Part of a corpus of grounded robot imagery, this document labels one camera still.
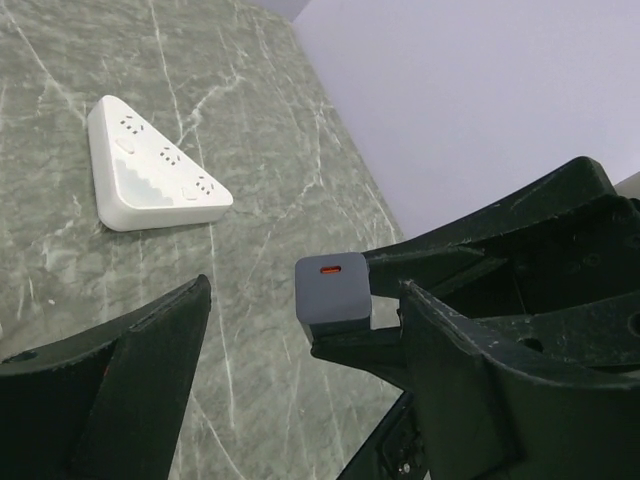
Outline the white triangular power strip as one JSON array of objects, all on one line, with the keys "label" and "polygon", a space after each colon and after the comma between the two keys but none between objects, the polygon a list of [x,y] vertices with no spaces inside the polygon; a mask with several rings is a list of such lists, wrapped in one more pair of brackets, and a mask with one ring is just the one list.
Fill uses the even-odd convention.
[{"label": "white triangular power strip", "polygon": [[219,220],[231,192],[123,100],[103,96],[87,116],[100,221],[117,232]]}]

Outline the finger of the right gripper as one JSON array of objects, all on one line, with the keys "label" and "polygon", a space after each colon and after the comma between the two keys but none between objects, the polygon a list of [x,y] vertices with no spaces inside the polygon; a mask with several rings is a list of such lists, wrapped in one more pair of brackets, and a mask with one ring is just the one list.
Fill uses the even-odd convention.
[{"label": "finger of the right gripper", "polygon": [[400,332],[348,332],[320,337],[311,342],[311,355],[371,373],[403,391],[410,390]]}]

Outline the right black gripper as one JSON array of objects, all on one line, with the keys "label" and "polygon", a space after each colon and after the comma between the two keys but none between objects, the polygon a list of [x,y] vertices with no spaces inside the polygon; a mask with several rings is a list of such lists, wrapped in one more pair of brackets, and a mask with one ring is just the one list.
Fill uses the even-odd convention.
[{"label": "right black gripper", "polygon": [[416,283],[502,339],[613,372],[639,366],[639,204],[575,158],[417,239],[363,253],[373,295]]}]

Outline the small grey plug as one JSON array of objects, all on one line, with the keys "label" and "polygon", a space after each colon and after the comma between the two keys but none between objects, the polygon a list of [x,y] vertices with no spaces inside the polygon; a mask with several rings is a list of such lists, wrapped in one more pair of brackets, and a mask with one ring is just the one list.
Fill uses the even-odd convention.
[{"label": "small grey plug", "polygon": [[363,254],[299,259],[294,268],[294,290],[296,318],[311,343],[370,328],[369,267]]}]

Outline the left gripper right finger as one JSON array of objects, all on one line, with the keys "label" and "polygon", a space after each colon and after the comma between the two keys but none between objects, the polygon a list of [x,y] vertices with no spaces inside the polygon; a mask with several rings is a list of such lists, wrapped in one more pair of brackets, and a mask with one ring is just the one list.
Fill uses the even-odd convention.
[{"label": "left gripper right finger", "polygon": [[554,360],[407,283],[401,350],[422,451],[390,477],[635,479],[639,383]]}]

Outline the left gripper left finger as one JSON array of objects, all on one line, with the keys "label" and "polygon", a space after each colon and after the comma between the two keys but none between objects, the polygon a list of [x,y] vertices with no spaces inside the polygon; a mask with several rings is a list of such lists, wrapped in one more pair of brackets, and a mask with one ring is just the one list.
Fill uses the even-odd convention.
[{"label": "left gripper left finger", "polygon": [[210,310],[199,275],[2,360],[2,478],[168,478]]}]

